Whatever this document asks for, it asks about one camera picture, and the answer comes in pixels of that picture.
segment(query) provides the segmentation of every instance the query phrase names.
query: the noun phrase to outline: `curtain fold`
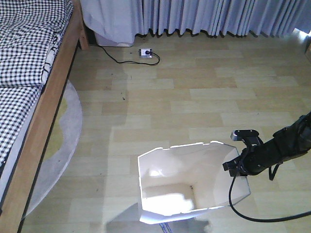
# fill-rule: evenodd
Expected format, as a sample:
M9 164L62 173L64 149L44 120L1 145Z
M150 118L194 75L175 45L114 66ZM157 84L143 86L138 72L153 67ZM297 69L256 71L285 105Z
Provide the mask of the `curtain fold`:
M311 30L310 0L81 0L86 25L95 35L131 45L136 34L284 36Z

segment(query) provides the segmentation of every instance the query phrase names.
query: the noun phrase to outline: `black robotic arm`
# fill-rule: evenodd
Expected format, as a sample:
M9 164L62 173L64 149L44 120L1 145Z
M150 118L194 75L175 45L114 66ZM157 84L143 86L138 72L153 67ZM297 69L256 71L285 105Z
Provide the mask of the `black robotic arm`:
M269 178L273 180L280 164L302 156L311 149L311 112L301 116L294 124L273 134L265 143L255 130L235 130L233 141L243 141L246 148L240 156L223 163L224 170L230 175L257 175L269 168Z

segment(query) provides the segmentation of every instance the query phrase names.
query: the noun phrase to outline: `open box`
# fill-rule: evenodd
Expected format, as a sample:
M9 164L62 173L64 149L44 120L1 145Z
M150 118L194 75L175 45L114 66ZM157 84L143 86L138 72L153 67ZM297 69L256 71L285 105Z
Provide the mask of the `open box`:
M177 221L228 206L232 177L222 164L238 155L235 147L212 141L156 148L139 156L140 221ZM237 177L232 203L249 194L247 178Z

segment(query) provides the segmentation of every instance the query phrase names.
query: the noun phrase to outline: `black and white checkered blanket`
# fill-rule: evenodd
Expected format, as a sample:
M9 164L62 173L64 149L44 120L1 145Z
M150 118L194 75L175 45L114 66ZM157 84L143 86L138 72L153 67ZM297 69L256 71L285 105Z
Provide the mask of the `black and white checkered blanket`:
M0 87L0 171L42 87Z
M45 83L47 55L72 10L69 0L0 1L0 86Z
M0 174L40 96L72 10L70 0L0 0Z

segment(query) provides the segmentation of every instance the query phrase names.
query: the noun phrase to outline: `wooden floor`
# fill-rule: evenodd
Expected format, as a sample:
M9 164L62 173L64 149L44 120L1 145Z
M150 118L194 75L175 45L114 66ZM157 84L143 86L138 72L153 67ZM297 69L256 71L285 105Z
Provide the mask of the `wooden floor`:
M284 38L186 33L137 37L131 48L107 48L118 60L154 62L138 58L139 48L152 48L161 57L154 67L116 64L96 47L78 50L69 79L83 106L80 142L22 233L119 233L107 223L138 201L138 155L210 140L241 151L243 143L230 140L234 129L256 129L269 140L311 109L308 39L299 32ZM252 194L237 208L261 218L310 210L310 167L309 152L282 165L273 182L268 171L249 177ZM210 223L206 232L213 233L311 232L311 217L254 223L223 208L204 219Z

